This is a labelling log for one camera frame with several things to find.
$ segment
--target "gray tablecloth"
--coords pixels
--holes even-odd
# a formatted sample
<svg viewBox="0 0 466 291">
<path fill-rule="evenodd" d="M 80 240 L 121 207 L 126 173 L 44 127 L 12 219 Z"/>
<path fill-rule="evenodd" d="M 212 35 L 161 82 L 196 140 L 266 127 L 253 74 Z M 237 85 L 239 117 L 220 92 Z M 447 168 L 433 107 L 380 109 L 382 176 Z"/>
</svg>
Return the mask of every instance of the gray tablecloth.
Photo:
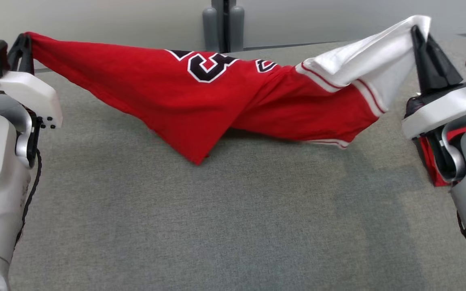
<svg viewBox="0 0 466 291">
<path fill-rule="evenodd" d="M 466 39 L 438 42 L 466 77 Z M 232 55 L 295 65 L 340 45 Z M 41 132 L 17 291 L 466 289 L 448 189 L 401 134 L 415 72 L 347 150 L 230 131 L 201 166 L 58 74 L 38 76 L 64 125 Z"/>
</svg>

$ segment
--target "jersey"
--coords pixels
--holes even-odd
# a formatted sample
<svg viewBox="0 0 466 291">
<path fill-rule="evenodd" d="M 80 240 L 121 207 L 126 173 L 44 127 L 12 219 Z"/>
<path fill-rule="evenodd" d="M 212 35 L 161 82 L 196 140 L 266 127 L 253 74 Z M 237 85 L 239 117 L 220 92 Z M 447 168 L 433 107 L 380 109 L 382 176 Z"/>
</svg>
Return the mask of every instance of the jersey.
<svg viewBox="0 0 466 291">
<path fill-rule="evenodd" d="M 334 84 L 313 58 L 280 66 L 213 52 L 28 34 L 35 59 L 106 104 L 140 118 L 195 164 L 229 127 L 345 148 L 386 110 L 371 80 Z"/>
</svg>

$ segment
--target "red and white garment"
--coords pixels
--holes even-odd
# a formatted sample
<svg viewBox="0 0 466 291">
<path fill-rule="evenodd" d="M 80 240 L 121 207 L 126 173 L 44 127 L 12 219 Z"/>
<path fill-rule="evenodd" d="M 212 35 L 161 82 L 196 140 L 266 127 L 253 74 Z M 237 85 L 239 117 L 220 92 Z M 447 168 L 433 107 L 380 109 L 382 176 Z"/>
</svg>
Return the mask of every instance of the red and white garment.
<svg viewBox="0 0 466 291">
<path fill-rule="evenodd" d="M 388 110 L 413 68 L 413 25 L 427 35 L 430 18 L 410 17 L 296 66 L 29 35 L 34 58 L 200 164 L 229 127 L 347 147 Z"/>
</svg>

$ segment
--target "gray fabric surface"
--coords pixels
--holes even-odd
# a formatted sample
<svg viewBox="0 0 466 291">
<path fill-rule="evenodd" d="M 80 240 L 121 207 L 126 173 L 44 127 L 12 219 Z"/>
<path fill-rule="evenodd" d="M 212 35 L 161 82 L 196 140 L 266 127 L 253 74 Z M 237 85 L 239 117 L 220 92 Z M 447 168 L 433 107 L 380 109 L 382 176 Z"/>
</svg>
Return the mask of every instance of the gray fabric surface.
<svg viewBox="0 0 466 291">
<path fill-rule="evenodd" d="M 466 39 L 438 42 L 466 77 Z M 342 44 L 232 54 L 294 65 Z M 54 72 L 64 125 L 11 265 L 22 290 L 466 289 L 466 241 L 400 129 L 348 147 L 228 132 L 201 165 Z"/>
</svg>

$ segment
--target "striped trim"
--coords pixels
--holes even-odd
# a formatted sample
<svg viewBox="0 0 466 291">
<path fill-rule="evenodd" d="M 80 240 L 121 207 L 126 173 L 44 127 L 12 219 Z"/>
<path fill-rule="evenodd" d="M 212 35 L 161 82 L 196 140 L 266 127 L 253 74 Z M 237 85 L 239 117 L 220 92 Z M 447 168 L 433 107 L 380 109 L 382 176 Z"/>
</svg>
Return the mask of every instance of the striped trim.
<svg viewBox="0 0 466 291">
<path fill-rule="evenodd" d="M 295 68 L 296 72 L 299 72 L 300 74 L 304 74 L 305 76 L 309 77 L 312 81 L 318 84 L 321 88 L 325 89 L 327 92 L 335 93 L 342 89 L 342 87 L 331 84 L 329 81 L 325 80 L 325 78 L 323 78 L 320 74 L 305 67 L 304 62 L 302 62 L 299 65 L 296 65 Z"/>
<path fill-rule="evenodd" d="M 377 97 L 375 97 L 375 94 L 373 94 L 372 90 L 370 90 L 370 87 L 364 81 L 357 79 L 353 81 L 352 84 L 357 88 L 357 90 L 359 90 L 362 97 L 364 97 L 366 103 L 368 103 L 368 106 L 370 107 L 370 110 L 375 115 L 375 117 L 381 117 L 386 113 L 386 111 L 379 106 Z"/>
<path fill-rule="evenodd" d="M 340 139 L 315 139 L 315 140 L 307 140 L 306 142 L 315 143 L 315 144 L 327 144 L 330 146 L 338 146 L 340 149 L 346 149 L 348 144 L 347 141 L 340 140 Z"/>
</svg>

